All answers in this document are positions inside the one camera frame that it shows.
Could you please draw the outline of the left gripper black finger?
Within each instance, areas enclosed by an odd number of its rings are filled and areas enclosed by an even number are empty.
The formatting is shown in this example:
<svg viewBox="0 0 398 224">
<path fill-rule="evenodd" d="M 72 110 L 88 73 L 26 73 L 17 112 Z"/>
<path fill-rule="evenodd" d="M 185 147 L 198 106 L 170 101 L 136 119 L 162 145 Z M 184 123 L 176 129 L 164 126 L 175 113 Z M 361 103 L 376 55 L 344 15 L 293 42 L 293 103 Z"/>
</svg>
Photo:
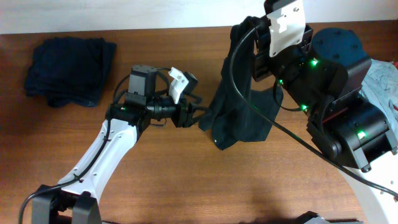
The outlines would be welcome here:
<svg viewBox="0 0 398 224">
<path fill-rule="evenodd" d="M 185 121 L 185 127 L 189 128 L 189 127 L 193 126 L 194 124 L 199 122 L 201 117 L 202 117 L 202 115 L 194 116 L 193 113 L 187 114 L 187 118 L 186 118 L 186 121 Z"/>
<path fill-rule="evenodd" d="M 208 108 L 205 106 L 200 106 L 195 103 L 189 103 L 188 104 L 188 113 L 191 115 L 194 115 L 195 112 L 197 111 L 204 111 L 205 113 L 208 111 Z"/>
</svg>

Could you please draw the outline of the black Nike t-shirt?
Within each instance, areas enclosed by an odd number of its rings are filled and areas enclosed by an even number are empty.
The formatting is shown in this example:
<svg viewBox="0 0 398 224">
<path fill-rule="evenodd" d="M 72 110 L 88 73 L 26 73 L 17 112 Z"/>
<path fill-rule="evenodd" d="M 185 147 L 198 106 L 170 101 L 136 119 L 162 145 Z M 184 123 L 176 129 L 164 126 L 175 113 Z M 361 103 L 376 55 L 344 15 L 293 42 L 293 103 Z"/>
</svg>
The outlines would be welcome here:
<svg viewBox="0 0 398 224">
<path fill-rule="evenodd" d="M 230 48 L 221 69 L 221 82 L 212 99 L 208 111 L 199 120 L 202 131 L 211 131 L 211 138 L 220 150 L 225 150 L 238 141 L 265 141 L 272 125 L 254 112 L 239 97 L 229 78 L 229 66 L 233 51 L 238 42 L 259 23 L 257 17 L 247 17 L 232 27 Z M 274 120 L 279 106 L 273 98 L 272 88 L 256 91 L 251 88 L 251 64 L 254 59 L 254 42 L 242 45 L 233 63 L 233 78 L 237 89 L 269 119 Z"/>
</svg>

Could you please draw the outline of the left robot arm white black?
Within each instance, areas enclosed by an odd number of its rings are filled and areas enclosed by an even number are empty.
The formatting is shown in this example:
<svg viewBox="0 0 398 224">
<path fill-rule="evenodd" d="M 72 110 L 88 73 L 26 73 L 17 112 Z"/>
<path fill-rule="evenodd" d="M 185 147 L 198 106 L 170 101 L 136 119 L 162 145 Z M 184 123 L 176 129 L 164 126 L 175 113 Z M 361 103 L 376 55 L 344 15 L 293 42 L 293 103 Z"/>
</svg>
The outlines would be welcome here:
<svg viewBox="0 0 398 224">
<path fill-rule="evenodd" d="M 198 80 L 175 67 L 135 65 L 117 88 L 100 132 L 73 169 L 57 185 L 42 185 L 27 198 L 32 223 L 103 223 L 99 202 L 113 172 L 152 120 L 171 119 L 189 128 L 200 119 L 201 98 L 193 95 Z"/>
</svg>

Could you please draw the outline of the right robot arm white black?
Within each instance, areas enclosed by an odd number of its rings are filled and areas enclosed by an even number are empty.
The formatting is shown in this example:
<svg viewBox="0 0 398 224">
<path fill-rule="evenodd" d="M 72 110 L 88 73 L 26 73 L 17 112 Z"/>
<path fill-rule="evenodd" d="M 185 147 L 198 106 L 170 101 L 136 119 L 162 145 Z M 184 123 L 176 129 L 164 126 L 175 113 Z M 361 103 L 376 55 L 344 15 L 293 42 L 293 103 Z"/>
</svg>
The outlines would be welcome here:
<svg viewBox="0 0 398 224">
<path fill-rule="evenodd" d="M 397 222 L 397 137 L 386 115 L 361 95 L 372 61 L 352 30 L 318 32 L 302 1 L 266 1 L 252 77 L 275 77 L 307 115 L 312 142 L 335 163 L 369 223 Z"/>
</svg>

